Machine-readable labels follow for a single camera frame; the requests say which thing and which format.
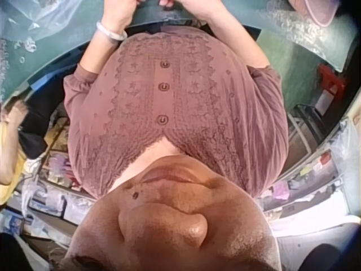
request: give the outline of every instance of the sleeve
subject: sleeve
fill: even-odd
[[[256,140],[252,153],[257,173],[254,180],[259,182],[252,191],[258,196],[277,179],[288,155],[288,124],[284,108],[281,77],[271,67],[256,69],[248,67],[255,83],[257,127],[250,135]]]
[[[70,120],[77,116],[77,111],[81,108],[91,86],[98,75],[88,72],[79,64],[75,73],[64,78],[65,100],[64,106]]]

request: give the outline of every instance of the plastic bag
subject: plastic bag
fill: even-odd
[[[340,122],[341,131],[329,148],[338,172],[344,180],[344,192],[350,213],[360,215],[360,137],[350,119]]]
[[[0,34],[10,41],[37,41],[64,29],[82,0],[2,0]]]

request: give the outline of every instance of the white bracelet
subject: white bracelet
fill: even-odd
[[[99,31],[103,32],[105,35],[107,35],[109,38],[111,38],[112,40],[116,40],[116,41],[123,41],[126,38],[128,38],[127,33],[123,30],[123,34],[119,35],[116,33],[111,32],[110,30],[108,30],[107,28],[105,28],[101,22],[97,22],[96,23],[96,27]]]

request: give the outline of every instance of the red object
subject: red object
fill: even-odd
[[[346,79],[340,78],[336,74],[333,73],[332,69],[329,66],[324,64],[319,64],[318,71],[322,75],[322,89],[330,92],[335,98],[341,99],[344,96],[344,91],[346,87]],[[331,88],[336,86],[336,93]]]
[[[320,162],[321,165],[326,165],[331,160],[331,154],[329,152],[326,152],[321,156]]]

